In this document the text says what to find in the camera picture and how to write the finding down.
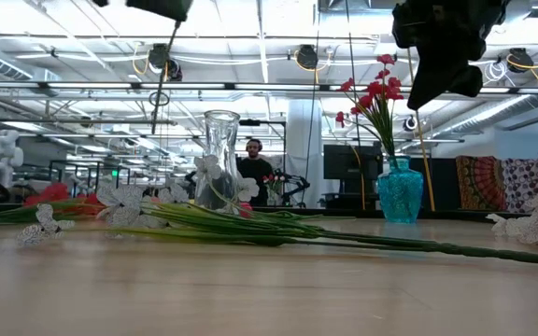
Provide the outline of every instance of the patterned tapestry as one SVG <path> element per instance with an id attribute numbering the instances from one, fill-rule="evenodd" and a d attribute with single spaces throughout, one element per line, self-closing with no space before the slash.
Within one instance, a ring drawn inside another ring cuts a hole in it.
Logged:
<path id="1" fill-rule="evenodd" d="M 538 194 L 538 160 L 508 159 L 502 162 L 507 210 L 528 213 L 525 202 Z"/>
<path id="2" fill-rule="evenodd" d="M 456 158 L 461 208 L 464 210 L 505 210 L 501 162 L 494 157 Z"/>

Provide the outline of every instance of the headphones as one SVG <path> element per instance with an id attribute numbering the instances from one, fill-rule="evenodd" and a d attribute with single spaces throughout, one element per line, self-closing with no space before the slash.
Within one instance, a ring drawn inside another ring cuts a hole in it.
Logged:
<path id="1" fill-rule="evenodd" d="M 262 151 L 262 142 L 261 140 L 258 140 L 258 139 L 248 139 L 248 142 L 247 142 L 247 146 L 248 146 L 248 143 L 250 142 L 256 142 L 257 144 L 259 144 L 259 151 Z"/>

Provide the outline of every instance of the desk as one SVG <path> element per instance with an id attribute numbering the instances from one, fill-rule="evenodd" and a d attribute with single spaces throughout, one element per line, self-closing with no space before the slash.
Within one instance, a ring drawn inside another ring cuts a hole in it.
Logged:
<path id="1" fill-rule="evenodd" d="M 318 223 L 538 251 L 490 225 Z M 538 265 L 289 245 L 170 244 L 68 233 L 18 249 L 0 228 L 0 335 L 538 335 Z"/>

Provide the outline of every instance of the man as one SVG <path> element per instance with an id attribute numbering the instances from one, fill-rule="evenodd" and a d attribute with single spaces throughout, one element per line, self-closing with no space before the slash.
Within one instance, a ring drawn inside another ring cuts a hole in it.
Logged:
<path id="1" fill-rule="evenodd" d="M 262 150 L 262 143 L 257 139 L 250 139 L 247 142 L 248 157 L 242 159 L 238 163 L 238 171 L 242 177 L 251 177 L 257 181 L 259 186 L 259 195 L 253 197 L 250 200 L 252 206 L 266 206 L 267 205 L 267 187 L 262 181 L 264 176 L 269 176 L 273 173 L 273 168 L 269 162 L 263 160 L 259 155 Z"/>

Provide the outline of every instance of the ceiling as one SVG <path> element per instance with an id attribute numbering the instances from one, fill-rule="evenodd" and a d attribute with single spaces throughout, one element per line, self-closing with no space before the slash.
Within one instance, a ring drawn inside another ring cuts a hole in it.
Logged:
<path id="1" fill-rule="evenodd" d="M 318 72 L 319 84 L 339 85 L 352 76 L 360 84 L 370 83 L 382 69 L 381 65 L 375 64 L 375 57 L 396 53 L 399 61 L 392 67 L 391 73 L 404 85 L 410 85 L 408 56 L 416 71 L 418 55 L 415 49 L 409 55 L 405 49 L 397 49 L 389 34 L 392 23 L 389 13 L 395 1 L 378 3 L 383 8 L 370 14 L 352 16 L 349 25 L 352 44 L 349 44 L 345 15 L 326 17 L 316 24 L 316 0 L 194 0 L 188 20 L 177 32 L 171 54 L 180 64 L 184 82 L 308 85 L 313 83 L 314 72 L 304 71 L 289 56 L 302 44 L 317 45 L 319 59 L 325 65 Z M 0 0 L 0 58 L 30 72 L 47 69 L 62 81 L 156 82 L 158 75 L 146 68 L 142 58 L 146 57 L 153 43 L 167 43 L 174 22 L 125 7 L 121 1 L 111 1 L 111 4 L 100 8 L 88 0 Z M 524 13 L 508 10 L 506 23 L 494 27 L 489 35 L 487 52 L 477 63 L 485 74 L 483 81 L 486 87 L 536 84 L 531 72 L 515 74 L 505 73 L 500 67 L 491 68 L 498 57 L 504 58 L 508 54 L 510 48 L 525 48 L 538 64 L 538 18 L 525 17 Z M 136 72 L 143 69 L 147 69 L 144 75 Z M 0 80 L 9 78 L 0 76 Z M 148 101 L 149 93 L 68 89 L 57 91 L 57 96 L 50 97 L 29 90 L 0 88 L 0 100 L 20 105 L 17 108 L 0 105 L 0 108 L 5 107 L 0 110 L 0 117 L 51 118 L 50 113 L 54 111 L 53 118 L 57 119 L 90 116 L 93 119 L 116 119 L 117 124 L 122 124 L 127 119 L 150 118 L 153 106 Z M 296 113 L 288 110 L 289 100 L 301 97 L 279 91 L 192 90 L 172 91 L 171 94 L 172 102 L 162 109 L 159 118 L 174 120 L 177 125 L 163 125 L 161 133 L 183 134 L 185 137 L 203 135 L 203 114 L 207 110 L 226 109 L 241 114 L 244 119 L 283 121 L 289 113 Z M 101 99 L 89 99 L 93 96 Z M 422 107 L 420 114 L 426 126 L 432 128 L 486 101 L 503 98 L 444 96 Z M 325 138 L 352 136 L 356 132 L 352 125 L 341 128 L 333 122 L 337 112 L 350 108 L 347 98 L 322 94 L 318 96 L 318 102 L 325 117 L 322 123 Z M 404 119 L 414 113 L 405 107 L 405 101 L 396 104 L 394 113 L 397 136 L 414 138 L 415 134 L 402 129 Z M 63 133 L 101 133 L 109 132 L 111 127 L 104 124 L 88 129 L 79 124 L 54 126 Z M 53 131 L 53 125 L 43 127 L 48 128 L 48 133 Z M 122 130 L 148 134 L 150 125 L 135 124 Z M 239 134 L 243 138 L 267 137 L 269 143 L 265 148 L 270 150 L 279 151 L 283 146 L 280 127 L 242 127 Z M 66 140 L 80 144 L 79 139 Z M 201 150 L 192 141 L 151 141 L 177 154 Z M 134 152 L 133 148 L 127 149 L 115 142 L 118 141 L 106 140 L 105 144 L 99 142 L 98 146 L 108 146 L 118 153 Z M 243 146 L 244 140 L 238 143 L 237 149 L 242 150 Z"/>

